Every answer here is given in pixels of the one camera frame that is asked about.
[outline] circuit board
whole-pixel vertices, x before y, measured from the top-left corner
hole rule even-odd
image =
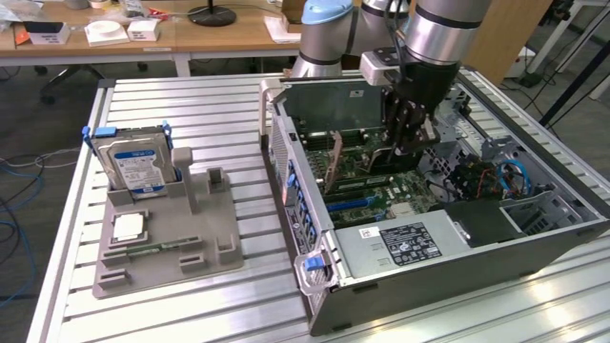
[[[371,175],[367,172],[365,165],[371,154],[383,146],[381,131],[360,130],[357,135],[364,139],[357,141],[353,137],[348,138],[351,146],[341,150],[337,163],[339,177],[332,192],[324,191],[324,178],[332,160],[331,144],[327,143],[321,149],[317,145],[315,151],[305,152],[336,229],[425,213],[429,207],[437,204],[419,171],[385,175]],[[341,205],[352,201],[357,203],[356,208],[341,209]]]

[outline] hard drive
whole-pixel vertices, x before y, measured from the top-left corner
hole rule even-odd
[[[165,195],[165,184],[178,179],[169,154],[169,126],[98,127],[88,141],[89,131],[88,127],[82,129],[82,137],[98,158],[112,190],[128,189],[133,199]]]

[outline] motherboard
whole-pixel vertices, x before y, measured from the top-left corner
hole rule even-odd
[[[307,160],[336,229],[425,213],[437,204],[416,170],[380,173],[381,129],[301,135]]]

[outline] wooden table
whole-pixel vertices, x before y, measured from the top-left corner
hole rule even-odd
[[[28,66],[53,64],[93,64],[129,61],[174,62],[178,76],[190,76],[190,59],[295,56],[297,44],[276,44],[268,35],[263,16],[273,16],[279,8],[264,0],[224,0],[218,4],[260,6],[229,6],[237,14],[237,21],[225,27],[202,27],[185,16],[162,21],[157,41],[129,42],[109,46],[89,47],[84,25],[88,17],[100,16],[100,9],[70,10],[62,3],[48,2],[42,10],[49,19],[62,21],[73,28],[65,45],[33,45],[29,41],[14,46],[14,31],[20,24],[0,34],[0,66]],[[201,1],[144,1],[145,6],[169,13],[185,13],[201,6]]]

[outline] table leg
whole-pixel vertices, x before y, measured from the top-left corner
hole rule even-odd
[[[189,53],[173,54],[174,71],[178,77],[190,77],[190,67],[188,66],[188,61],[190,61]]]
[[[606,89],[608,89],[608,87],[610,87],[610,76],[607,76],[604,78],[604,80],[602,81],[602,83],[599,84],[599,86],[595,87],[595,89],[592,90],[592,92],[588,95],[588,98],[591,98],[592,100],[599,99],[599,97],[602,96],[602,93],[606,91]]]
[[[564,55],[563,60],[559,62],[559,68],[556,68],[556,72],[562,73],[564,71],[564,68],[568,66],[571,60],[574,59],[576,53],[580,51],[582,47],[584,46],[584,42],[591,38],[594,34],[594,27],[598,26],[599,22],[602,21],[602,18],[604,18],[604,15],[610,12],[610,7],[606,7],[604,10],[599,13],[599,15],[595,17],[595,20],[591,21],[591,23],[587,25],[587,28],[584,29],[584,32],[582,33],[580,37],[578,38],[578,41],[571,45],[568,53]]]
[[[559,40],[559,37],[563,34],[563,31],[567,29],[571,20],[574,19],[576,13],[580,11],[582,4],[579,1],[575,1],[574,4],[570,7],[570,18],[568,20],[562,20],[552,31],[551,36],[545,40],[544,46],[541,47],[540,51],[536,53],[533,61],[531,61],[528,67],[527,67],[527,72],[529,74],[535,73],[535,70],[540,66],[541,62],[544,61],[545,56],[548,55],[548,52],[551,51],[552,46],[555,45],[556,41]]]

